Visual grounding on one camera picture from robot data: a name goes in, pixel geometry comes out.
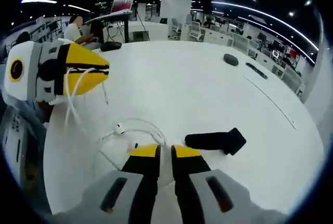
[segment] ceiling light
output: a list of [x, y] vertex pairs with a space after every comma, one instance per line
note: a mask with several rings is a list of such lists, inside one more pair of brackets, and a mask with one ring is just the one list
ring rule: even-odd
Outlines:
[[301, 37], [303, 37], [308, 43], [310, 43], [316, 50], [319, 50], [319, 48], [313, 43], [311, 42], [311, 40], [309, 38], [307, 38], [304, 34], [302, 34], [300, 31], [298, 31], [297, 29], [295, 29], [293, 26], [287, 24], [286, 22], [283, 22], [282, 20], [270, 15], [270, 14], [267, 14], [265, 12], [262, 12], [260, 10], [257, 10], [257, 9], [252, 9], [250, 7], [246, 7], [246, 6], [243, 6], [243, 5], [238, 5], [238, 4], [231, 4], [231, 3], [225, 3], [225, 2], [217, 2], [217, 1], [212, 1], [213, 4], [224, 4], [224, 5], [230, 5], [230, 6], [234, 6], [234, 7], [238, 7], [238, 8], [243, 8], [243, 9], [248, 9], [248, 10], [251, 10], [251, 11], [254, 11], [254, 12], [257, 12], [257, 13], [260, 13], [260, 14], [263, 14], [265, 16], [268, 16], [270, 18], [273, 18], [275, 19], [276, 21], [279, 21], [280, 23], [283, 23], [285, 26], [291, 28], [293, 31], [295, 31], [298, 35], [300, 35]]
[[312, 1], [311, 0], [307, 0], [304, 4], [304, 6], [309, 6], [310, 4], [312, 4]]
[[257, 23], [257, 22], [254, 22], [254, 21], [251, 21], [251, 20], [249, 20], [249, 19], [246, 19], [246, 18], [243, 18], [243, 17], [238, 17], [238, 18], [240, 18], [240, 19], [243, 19], [243, 20], [246, 20], [246, 21], [249, 21], [249, 22], [252, 22], [252, 23], [254, 23], [254, 24], [256, 24], [256, 25], [259, 25], [259, 26], [261, 26], [261, 27], [263, 27], [263, 28], [266, 28], [266, 29], [268, 29], [268, 30], [270, 30], [270, 31], [272, 31], [273, 33], [275, 33], [275, 34], [278, 34], [278, 35], [280, 35], [282, 38], [284, 38], [285, 40], [287, 40], [289, 43], [291, 43], [292, 45], [294, 45], [296, 48], [298, 48], [299, 50], [300, 50], [300, 52], [302, 52], [303, 54], [304, 54], [304, 56], [305, 57], [307, 57], [307, 58], [309, 58], [309, 60], [313, 63], [313, 64], [315, 64], [315, 62], [314, 62], [314, 60], [312, 60], [300, 47], [298, 47], [295, 43], [293, 43], [292, 41], [290, 41], [289, 39], [287, 39], [286, 37], [284, 37], [283, 35], [281, 35], [281, 34], [279, 34], [279, 33], [277, 33], [276, 31], [274, 31], [274, 30], [272, 30], [272, 29], [270, 29], [270, 28], [268, 28], [268, 27], [266, 27], [266, 26], [264, 26], [264, 25], [261, 25], [260, 23]]
[[87, 9], [83, 9], [83, 8], [80, 8], [78, 6], [74, 6], [74, 5], [68, 5], [69, 7], [72, 7], [72, 8], [76, 8], [76, 9], [81, 9], [81, 10], [84, 10], [84, 11], [87, 11], [87, 12], [90, 12], [90, 10], [87, 10]]
[[22, 4], [26, 3], [49, 3], [49, 4], [56, 4], [57, 1], [52, 1], [52, 0], [22, 0]]

